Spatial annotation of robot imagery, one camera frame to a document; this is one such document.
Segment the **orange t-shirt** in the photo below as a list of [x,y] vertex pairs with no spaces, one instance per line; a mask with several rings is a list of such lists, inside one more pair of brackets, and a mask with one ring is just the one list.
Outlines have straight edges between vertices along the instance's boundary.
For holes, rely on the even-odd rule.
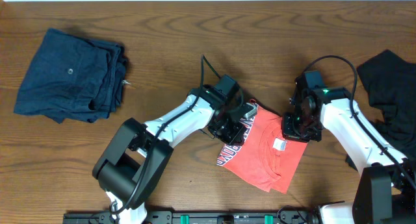
[[271,189],[286,193],[306,143],[283,137],[282,117],[250,100],[257,114],[240,122],[246,127],[242,146],[225,144],[216,164],[263,191]]

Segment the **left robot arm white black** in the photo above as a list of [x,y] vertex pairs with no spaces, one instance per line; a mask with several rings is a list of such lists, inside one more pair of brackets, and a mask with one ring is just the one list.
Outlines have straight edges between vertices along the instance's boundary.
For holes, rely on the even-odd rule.
[[126,120],[100,156],[92,175],[110,198],[109,211],[94,214],[98,223],[142,223],[144,206],[160,180],[174,147],[204,128],[223,143],[241,146],[246,127],[243,119],[257,108],[244,99],[239,84],[228,75],[214,86],[201,84],[169,113],[145,123]]

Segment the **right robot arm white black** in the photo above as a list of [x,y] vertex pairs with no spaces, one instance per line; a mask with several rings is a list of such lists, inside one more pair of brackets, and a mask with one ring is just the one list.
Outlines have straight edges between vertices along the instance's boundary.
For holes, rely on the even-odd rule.
[[283,137],[319,142],[327,129],[360,175],[353,202],[320,205],[308,223],[414,223],[415,162],[377,132],[346,88],[327,87],[318,71],[303,72],[295,84]]

